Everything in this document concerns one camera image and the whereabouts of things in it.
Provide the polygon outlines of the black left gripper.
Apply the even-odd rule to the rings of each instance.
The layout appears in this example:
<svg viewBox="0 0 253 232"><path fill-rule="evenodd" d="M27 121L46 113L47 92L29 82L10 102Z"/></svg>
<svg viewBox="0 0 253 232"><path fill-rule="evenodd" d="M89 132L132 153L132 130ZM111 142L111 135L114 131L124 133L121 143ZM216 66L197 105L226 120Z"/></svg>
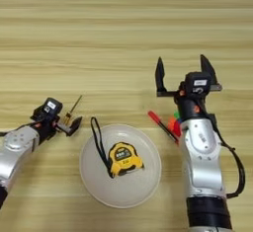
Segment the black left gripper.
<svg viewBox="0 0 253 232"><path fill-rule="evenodd" d="M32 129L39 134L39 144L54 137L59 130L63 131L67 136L71 136L79 128L82 121L81 116L76 118L68 129L65 130L59 126L59 115L38 113L33 114L31 119L34 121Z"/></svg>

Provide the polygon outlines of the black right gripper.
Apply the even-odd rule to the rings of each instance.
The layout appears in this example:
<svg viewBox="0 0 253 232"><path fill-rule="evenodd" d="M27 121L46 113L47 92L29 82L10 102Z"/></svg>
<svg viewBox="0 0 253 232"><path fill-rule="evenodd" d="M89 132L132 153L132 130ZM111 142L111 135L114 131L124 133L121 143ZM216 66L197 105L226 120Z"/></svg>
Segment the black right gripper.
<svg viewBox="0 0 253 232"><path fill-rule="evenodd" d="M210 86L193 87L182 81L176 91L168 91L163 83L165 76L162 58L159 57L155 69L155 83L157 97L172 97L177 105L181 121L191 118L209 118L206 110L206 96L209 92L220 92L222 86L217 84L214 68L210 61L202 54L200 56L201 68L211 76Z"/></svg>

